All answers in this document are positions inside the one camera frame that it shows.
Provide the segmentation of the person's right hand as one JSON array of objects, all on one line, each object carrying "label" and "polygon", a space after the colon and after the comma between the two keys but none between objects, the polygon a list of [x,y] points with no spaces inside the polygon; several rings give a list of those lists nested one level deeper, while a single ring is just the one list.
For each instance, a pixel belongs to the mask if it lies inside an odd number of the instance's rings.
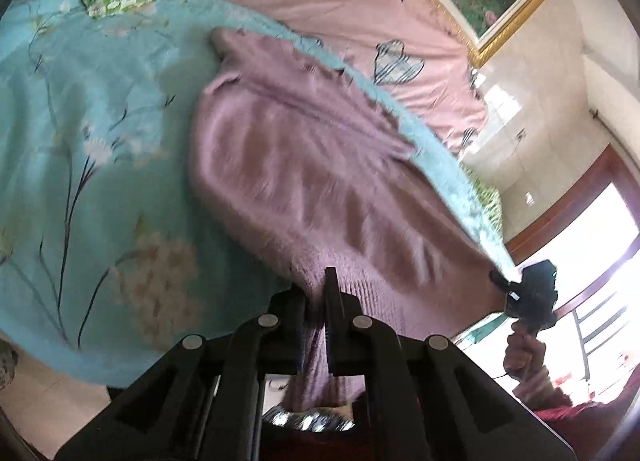
[{"label": "person's right hand", "polygon": [[546,345],[528,331],[522,320],[514,322],[511,330],[502,364],[506,374],[519,382],[547,381],[549,371],[544,365]]}]

